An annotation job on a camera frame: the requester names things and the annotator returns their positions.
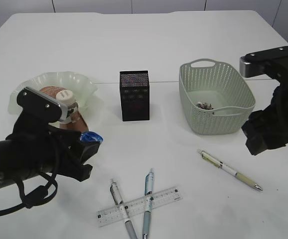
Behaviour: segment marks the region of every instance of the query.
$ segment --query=ruler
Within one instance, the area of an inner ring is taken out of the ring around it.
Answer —
[[[99,227],[106,226],[111,223],[118,222],[127,218],[125,210],[121,210],[124,206],[130,217],[141,214],[145,211],[146,198],[152,197],[152,209],[164,206],[166,204],[176,202],[182,199],[177,187],[165,189],[163,191],[153,193],[135,200],[123,203],[105,210],[98,211],[97,218]]]

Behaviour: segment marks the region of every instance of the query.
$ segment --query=gray pen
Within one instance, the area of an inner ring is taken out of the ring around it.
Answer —
[[[145,178],[145,195],[150,195],[153,192],[153,184],[154,184],[154,173],[153,169],[150,169],[150,172]],[[143,220],[143,239],[148,238],[149,234],[149,225],[150,225],[150,212],[152,207],[152,200],[153,197],[146,197],[146,204],[145,204],[145,212],[144,212],[144,220]]]
[[[122,196],[120,194],[119,188],[113,179],[111,179],[110,191],[111,191],[111,194],[112,194],[112,197],[114,199],[115,204],[120,205],[120,210],[124,214],[127,215],[127,218],[124,219],[124,222],[125,222],[126,230],[128,231],[128,234],[130,236],[130,239],[138,239],[138,237],[136,236],[136,233],[134,231],[134,227],[133,227],[133,224],[131,222],[131,219],[128,215],[128,212],[126,211],[125,207],[122,205],[124,202],[123,202]]]

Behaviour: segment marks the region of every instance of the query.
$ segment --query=pen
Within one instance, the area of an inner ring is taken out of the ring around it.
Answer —
[[[154,173],[151,168],[148,175],[145,178],[145,195],[150,195],[153,192],[153,184],[154,184]],[[150,212],[152,207],[153,197],[146,197],[145,203],[145,212],[144,212],[144,220],[143,220],[143,239],[148,238],[149,234],[149,225],[150,225]]]
[[[200,155],[202,156],[203,159],[205,159],[206,161],[214,164],[216,167],[223,169],[227,173],[233,175],[235,178],[237,178],[241,182],[247,184],[249,187],[251,187],[253,189],[256,189],[258,191],[262,191],[263,190],[262,187],[260,187],[253,180],[251,180],[250,178],[246,177],[244,174],[236,171],[235,169],[231,168],[230,166],[228,166],[227,164],[223,163],[222,161],[214,158],[209,153],[207,153],[207,152],[205,152],[203,150],[200,150],[200,149],[198,149],[197,152],[200,153]]]
[[[116,184],[114,179],[111,179],[110,191],[111,191],[111,194],[112,194],[112,197],[114,199],[115,204],[120,205],[120,210],[125,215],[127,215],[127,218],[124,219],[124,222],[125,222],[126,230],[128,231],[128,234],[130,236],[130,239],[138,239],[138,237],[136,236],[136,233],[134,231],[134,227],[133,227],[133,224],[132,224],[131,219],[129,217],[129,214],[123,205],[124,202],[123,202],[122,196],[120,194],[118,185]]]

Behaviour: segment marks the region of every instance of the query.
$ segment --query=white table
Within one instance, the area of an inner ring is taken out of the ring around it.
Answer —
[[[179,26],[183,29],[175,32]],[[42,72],[73,70],[105,83],[117,82],[120,70],[148,69],[151,81],[177,81],[181,63],[209,57],[238,67],[245,53],[285,44],[251,11],[15,15],[0,29],[0,140],[16,120],[6,110],[11,91]],[[265,108],[277,82],[247,82],[255,109]],[[91,178],[80,183],[57,177],[59,192],[52,202],[0,218],[0,238],[127,239],[122,222],[98,228],[96,212],[113,205],[110,178],[118,180],[126,201],[135,199],[143,195],[151,167],[155,191],[178,186],[184,197],[153,211],[151,239],[288,238],[288,146],[253,157],[241,131],[194,134],[180,106],[177,82],[151,82],[150,121],[122,122],[119,84],[97,85],[85,118],[104,142],[88,161],[94,166]],[[264,191],[256,192],[205,162],[196,154],[198,147],[249,175]],[[40,183],[44,180],[34,178],[25,185],[29,191]],[[16,186],[0,190],[0,209],[17,203]],[[133,224],[140,238],[142,215]]]
[[[277,86],[273,80],[247,81],[263,109]],[[178,186],[183,200],[152,212],[151,239],[284,239],[288,238],[288,146],[251,156],[246,137],[194,134],[183,115],[178,83],[151,83],[150,121],[122,122],[119,84],[98,84],[92,97],[90,129],[104,142],[88,163],[91,178],[82,183],[58,176],[58,195],[49,204],[0,218],[0,238],[107,239],[128,235],[123,222],[99,228],[96,212],[112,206],[110,178],[118,180],[126,201],[141,197],[144,178],[155,170],[155,191]],[[0,139],[12,128],[14,117],[0,101]],[[257,192],[223,170],[202,160],[204,148],[264,189]],[[27,180],[32,190],[43,183]],[[19,202],[13,185],[0,190],[0,209]],[[132,218],[140,238],[142,215]]]
[[[0,81],[13,89],[44,72],[75,71],[116,83],[120,71],[149,70],[151,82],[175,82],[184,63],[210,58],[239,69],[241,56],[284,45],[254,11],[16,14],[0,28]]]

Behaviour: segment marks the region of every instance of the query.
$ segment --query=jar lid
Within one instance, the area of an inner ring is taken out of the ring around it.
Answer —
[[[63,91],[58,92],[56,94],[55,98],[56,98],[57,101],[59,101],[61,103],[64,103],[67,106],[70,106],[70,105],[72,105],[73,103],[76,102],[74,94],[70,90],[63,90]]]

